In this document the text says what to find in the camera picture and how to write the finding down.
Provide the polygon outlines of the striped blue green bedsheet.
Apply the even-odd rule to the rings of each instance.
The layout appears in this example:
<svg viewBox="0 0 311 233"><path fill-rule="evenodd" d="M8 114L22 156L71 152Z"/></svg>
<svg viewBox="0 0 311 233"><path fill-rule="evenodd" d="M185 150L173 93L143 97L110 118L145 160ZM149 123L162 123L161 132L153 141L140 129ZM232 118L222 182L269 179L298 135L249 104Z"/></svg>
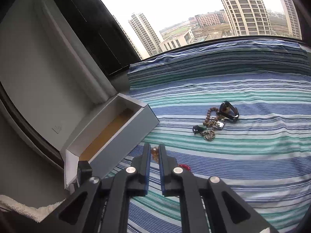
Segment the striped blue green bedsheet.
<svg viewBox="0 0 311 233"><path fill-rule="evenodd" d="M309 47L228 41L132 64L128 79L129 96L159 120L145 142L198 177L219 177L279 232L310 232ZM226 100L235 122L218 114Z"/></svg>

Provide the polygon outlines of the white towel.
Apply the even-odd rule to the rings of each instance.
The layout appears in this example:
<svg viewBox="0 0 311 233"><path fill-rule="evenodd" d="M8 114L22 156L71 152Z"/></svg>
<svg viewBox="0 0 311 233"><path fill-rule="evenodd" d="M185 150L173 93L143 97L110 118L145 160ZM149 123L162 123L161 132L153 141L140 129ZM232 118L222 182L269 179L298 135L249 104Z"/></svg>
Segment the white towel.
<svg viewBox="0 0 311 233"><path fill-rule="evenodd" d="M48 206L35 208L28 207L27 205L19 203L8 196L1 195L1 211L17 212L18 214L30 218L37 223L43 221L49 214L59 207L61 203L63 203L63 200Z"/></svg>

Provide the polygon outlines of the dark green pendant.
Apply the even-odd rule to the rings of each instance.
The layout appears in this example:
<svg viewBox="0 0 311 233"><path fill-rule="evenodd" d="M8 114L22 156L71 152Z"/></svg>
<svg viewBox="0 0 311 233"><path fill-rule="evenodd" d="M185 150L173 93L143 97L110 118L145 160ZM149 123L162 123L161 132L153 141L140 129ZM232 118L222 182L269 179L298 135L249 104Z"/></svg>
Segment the dark green pendant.
<svg viewBox="0 0 311 233"><path fill-rule="evenodd" d="M205 126L202 125L195 125L192 128L192 132L194 134L202 134L206 130Z"/></svg>

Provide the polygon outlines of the white cardboard box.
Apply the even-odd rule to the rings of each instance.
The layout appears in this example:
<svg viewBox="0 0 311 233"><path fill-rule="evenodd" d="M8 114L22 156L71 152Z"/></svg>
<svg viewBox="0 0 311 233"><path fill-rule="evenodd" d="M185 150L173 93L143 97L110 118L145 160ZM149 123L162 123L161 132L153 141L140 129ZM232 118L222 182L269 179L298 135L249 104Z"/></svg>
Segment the white cardboard box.
<svg viewBox="0 0 311 233"><path fill-rule="evenodd" d="M78 162L104 178L159 124L151 107L122 93L96 106L76 126L60 153L64 188L76 182Z"/></svg>

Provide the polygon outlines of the black watch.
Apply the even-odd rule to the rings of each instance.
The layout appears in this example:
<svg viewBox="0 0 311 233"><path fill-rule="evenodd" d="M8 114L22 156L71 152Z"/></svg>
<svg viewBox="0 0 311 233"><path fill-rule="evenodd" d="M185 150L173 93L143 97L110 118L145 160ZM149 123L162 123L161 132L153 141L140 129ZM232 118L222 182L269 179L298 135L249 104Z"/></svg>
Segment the black watch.
<svg viewBox="0 0 311 233"><path fill-rule="evenodd" d="M239 111L236 107L234 107L229 101L224 101L221 103L219 107L218 114L223 116L233 122L239 119Z"/></svg>

